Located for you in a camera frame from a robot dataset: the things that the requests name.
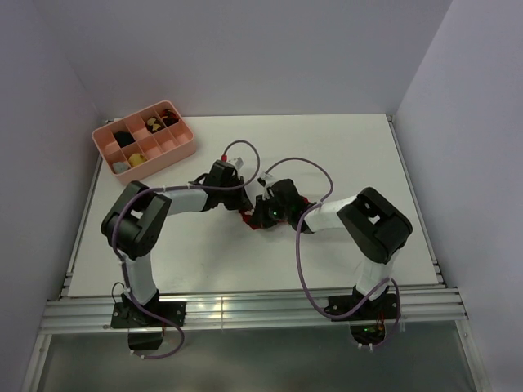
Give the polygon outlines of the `red Santa sock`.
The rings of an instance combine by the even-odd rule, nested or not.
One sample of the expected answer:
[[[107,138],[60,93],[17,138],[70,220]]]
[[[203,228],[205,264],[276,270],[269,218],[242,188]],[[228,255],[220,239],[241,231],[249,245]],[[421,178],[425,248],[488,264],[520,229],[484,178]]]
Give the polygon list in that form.
[[[303,196],[286,198],[284,196],[257,197],[256,205],[250,212],[241,212],[244,223],[251,229],[270,229],[280,224],[297,228],[300,216],[313,206]]]

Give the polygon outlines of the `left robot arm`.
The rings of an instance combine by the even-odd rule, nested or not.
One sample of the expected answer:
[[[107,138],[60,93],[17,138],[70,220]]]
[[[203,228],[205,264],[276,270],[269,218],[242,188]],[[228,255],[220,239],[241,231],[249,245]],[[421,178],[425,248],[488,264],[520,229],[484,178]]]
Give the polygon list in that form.
[[[186,186],[151,189],[140,181],[129,183],[101,223],[101,233],[122,264],[124,293],[131,302],[130,317],[149,326],[159,316],[159,290],[154,282],[150,253],[164,221],[185,212],[206,212],[218,205],[229,211],[253,208],[244,179],[241,158],[218,159],[209,173]]]

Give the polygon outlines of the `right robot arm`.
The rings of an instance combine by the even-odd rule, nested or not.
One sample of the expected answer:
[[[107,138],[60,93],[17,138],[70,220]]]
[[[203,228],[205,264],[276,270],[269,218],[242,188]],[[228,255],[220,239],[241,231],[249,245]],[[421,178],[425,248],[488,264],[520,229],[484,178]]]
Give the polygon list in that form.
[[[396,253],[413,233],[409,219],[376,189],[367,187],[357,195],[329,203],[313,203],[299,194],[290,179],[264,175],[257,180],[263,193],[256,197],[248,223],[269,229],[287,223],[297,234],[344,229],[364,256],[355,285],[355,312],[372,318],[381,308]]]

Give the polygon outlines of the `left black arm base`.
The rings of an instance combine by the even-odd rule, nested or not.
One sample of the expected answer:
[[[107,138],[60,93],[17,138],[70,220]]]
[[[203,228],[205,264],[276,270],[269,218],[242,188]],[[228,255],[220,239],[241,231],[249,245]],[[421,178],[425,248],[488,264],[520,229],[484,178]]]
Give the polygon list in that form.
[[[159,301],[148,312],[156,314],[156,317],[139,310],[125,296],[113,308],[110,327],[127,330],[128,347],[138,354],[150,354],[159,349],[164,340],[165,329],[172,323],[178,327],[184,325],[186,302]]]

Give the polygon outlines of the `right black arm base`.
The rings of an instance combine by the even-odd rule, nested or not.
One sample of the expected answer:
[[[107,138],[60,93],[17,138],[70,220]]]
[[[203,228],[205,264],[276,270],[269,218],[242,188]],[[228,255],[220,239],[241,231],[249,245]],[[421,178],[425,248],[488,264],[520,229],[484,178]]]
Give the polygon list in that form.
[[[324,312],[334,316],[345,314],[356,307],[363,295],[353,289],[352,294],[330,296]],[[351,336],[360,349],[373,350],[400,329],[398,296],[388,288],[375,300],[366,301],[343,321],[350,324]]]

